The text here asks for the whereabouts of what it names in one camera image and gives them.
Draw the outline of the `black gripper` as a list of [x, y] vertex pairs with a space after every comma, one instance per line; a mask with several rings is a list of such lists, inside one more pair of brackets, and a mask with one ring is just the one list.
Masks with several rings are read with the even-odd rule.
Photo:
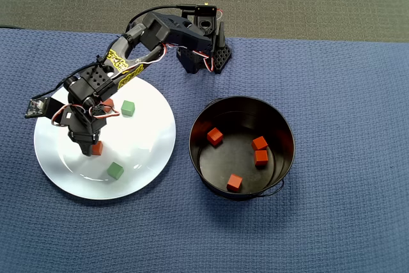
[[93, 154], [93, 145], [100, 139], [101, 129], [107, 124], [105, 118], [95, 118], [80, 107], [68, 106], [61, 116], [60, 124], [66, 125], [70, 139], [79, 143], [83, 155]]

